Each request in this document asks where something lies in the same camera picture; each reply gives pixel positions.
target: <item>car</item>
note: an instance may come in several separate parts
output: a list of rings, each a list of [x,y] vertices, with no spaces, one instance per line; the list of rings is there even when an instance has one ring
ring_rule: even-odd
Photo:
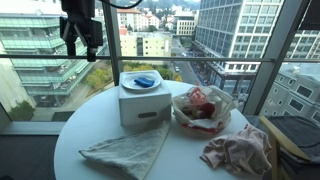
[[[178,66],[174,67],[174,70],[175,70],[176,72],[180,72],[180,69],[179,69]]]

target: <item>crumpled cloth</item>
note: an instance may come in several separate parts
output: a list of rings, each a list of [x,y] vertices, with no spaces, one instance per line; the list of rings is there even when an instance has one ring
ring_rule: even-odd
[[[267,134],[247,124],[242,131],[212,139],[200,158],[213,169],[224,162],[233,173],[263,175],[271,169],[267,159],[271,150]]]
[[[163,121],[155,129],[109,139],[79,152],[88,160],[119,169],[132,179],[143,179],[156,159],[168,131],[169,122]]]

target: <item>table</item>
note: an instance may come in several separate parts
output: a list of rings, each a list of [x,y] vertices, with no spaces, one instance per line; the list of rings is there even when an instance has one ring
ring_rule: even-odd
[[[165,81],[172,96],[186,92],[193,85]],[[114,170],[83,158],[81,149],[106,139],[129,135],[132,131],[120,125],[118,87],[106,90],[76,110],[62,129],[55,148],[54,169],[57,180],[124,179]],[[230,124],[216,136],[242,130],[248,123],[238,111],[231,111]],[[172,116],[170,130],[154,164],[145,179],[261,179],[259,176],[233,175],[224,165],[212,170],[199,156],[215,136],[196,134],[183,128]]]

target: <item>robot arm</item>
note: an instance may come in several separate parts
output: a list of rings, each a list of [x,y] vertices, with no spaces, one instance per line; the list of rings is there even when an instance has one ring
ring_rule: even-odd
[[[60,37],[66,42],[69,56],[76,55],[75,41],[80,37],[87,46],[87,60],[94,62],[98,46],[103,45],[102,24],[93,21],[94,0],[61,0],[68,18],[60,17]]]

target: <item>city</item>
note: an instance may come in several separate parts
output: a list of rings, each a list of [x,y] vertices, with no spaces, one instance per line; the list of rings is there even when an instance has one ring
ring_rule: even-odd
[[[59,17],[65,16],[58,1],[19,0],[0,7],[0,53],[9,55],[66,55],[59,36]],[[145,1],[129,10],[117,10],[122,56],[163,57],[137,61],[167,68],[194,85],[215,85],[244,105],[253,86],[260,62],[197,61],[208,58],[263,58],[280,14],[283,0],[201,0],[182,4]],[[118,1],[124,5],[128,1]],[[101,2],[96,2],[95,20],[104,24]],[[109,56],[108,37],[98,55]],[[297,31],[287,59],[319,59],[319,31]],[[77,55],[86,48],[78,39]],[[166,57],[186,61],[166,61]],[[88,63],[74,59],[2,58],[0,102],[7,112],[27,101],[34,113],[28,120],[51,121],[55,112],[72,112],[90,97],[87,77],[103,60]],[[102,70],[110,70],[108,62]],[[276,77],[262,115],[303,115],[320,121],[317,64],[284,63]],[[109,82],[102,90],[112,87]]]

